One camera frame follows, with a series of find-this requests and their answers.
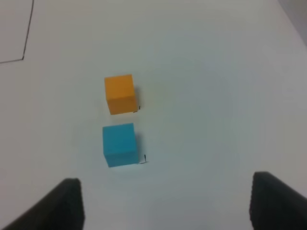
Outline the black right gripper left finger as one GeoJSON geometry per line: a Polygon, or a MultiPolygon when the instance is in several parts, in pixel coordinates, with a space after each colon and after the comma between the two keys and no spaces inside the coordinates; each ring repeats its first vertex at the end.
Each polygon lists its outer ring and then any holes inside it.
{"type": "Polygon", "coordinates": [[[82,230],[85,212],[78,178],[60,182],[5,230],[82,230]]]}

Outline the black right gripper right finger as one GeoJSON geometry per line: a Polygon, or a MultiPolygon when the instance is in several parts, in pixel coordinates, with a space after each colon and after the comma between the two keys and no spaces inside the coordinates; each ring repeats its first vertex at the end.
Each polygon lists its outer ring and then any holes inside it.
{"type": "Polygon", "coordinates": [[[271,173],[255,172],[249,216],[255,230],[305,230],[307,198],[271,173]]]}

